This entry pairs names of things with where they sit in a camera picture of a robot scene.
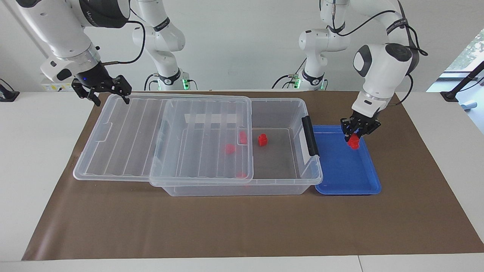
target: brown mat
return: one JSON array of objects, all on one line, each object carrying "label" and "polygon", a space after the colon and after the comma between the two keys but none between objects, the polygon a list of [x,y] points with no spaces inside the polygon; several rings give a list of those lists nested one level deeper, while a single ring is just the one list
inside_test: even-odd
[{"label": "brown mat", "polygon": [[[313,124],[338,124],[357,96],[224,94],[300,97]],[[322,196],[312,186],[301,196],[170,197],[148,183],[77,181],[72,171],[100,112],[92,111],[24,260],[484,252],[402,106],[386,109],[365,138],[383,188],[376,196]]]}]

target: clear plastic lid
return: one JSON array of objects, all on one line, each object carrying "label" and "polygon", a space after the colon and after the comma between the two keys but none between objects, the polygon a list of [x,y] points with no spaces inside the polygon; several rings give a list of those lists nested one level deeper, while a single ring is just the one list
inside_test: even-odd
[{"label": "clear plastic lid", "polygon": [[167,184],[246,183],[253,176],[252,139],[241,136],[251,135],[251,124],[247,97],[133,93],[126,105],[111,95],[73,175],[150,181],[151,173]]},{"label": "clear plastic lid", "polygon": [[248,183],[254,176],[251,100],[170,99],[156,143],[150,180],[159,186]]}]

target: white label sticker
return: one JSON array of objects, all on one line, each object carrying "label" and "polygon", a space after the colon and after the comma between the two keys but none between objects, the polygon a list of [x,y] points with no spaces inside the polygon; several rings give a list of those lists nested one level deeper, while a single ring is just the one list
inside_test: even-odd
[{"label": "white label sticker", "polygon": [[301,142],[301,149],[303,151],[302,158],[304,160],[304,165],[306,165],[311,156],[309,155],[309,149],[307,148],[306,134],[304,134],[304,129],[301,129],[301,132],[299,132],[299,141]]},{"label": "white label sticker", "polygon": [[[190,121],[190,115],[189,113],[185,114],[185,122]],[[237,114],[230,113],[226,114],[227,116],[227,123],[237,123]],[[195,123],[200,124],[200,123],[205,123],[205,120],[207,118],[206,114],[197,114],[195,116]],[[210,120],[210,123],[221,123],[222,122],[222,114],[212,114],[212,119]]]}]

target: white tabletop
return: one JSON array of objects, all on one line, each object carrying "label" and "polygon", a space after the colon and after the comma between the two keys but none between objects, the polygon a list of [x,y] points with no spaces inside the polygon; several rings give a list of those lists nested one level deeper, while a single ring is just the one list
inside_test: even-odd
[{"label": "white tabletop", "polygon": [[[484,239],[484,135],[438,93],[413,93],[404,106]],[[0,104],[0,271],[484,271],[484,254],[18,262],[91,108],[71,92],[27,92]]]}]

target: blue tray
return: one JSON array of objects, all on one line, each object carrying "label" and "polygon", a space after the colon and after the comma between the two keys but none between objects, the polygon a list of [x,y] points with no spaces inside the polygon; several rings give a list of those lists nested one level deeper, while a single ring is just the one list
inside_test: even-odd
[{"label": "blue tray", "polygon": [[360,140],[358,150],[351,149],[341,126],[315,125],[323,182],[316,190],[323,195],[376,195],[381,192],[380,180],[371,161],[370,153]]}]

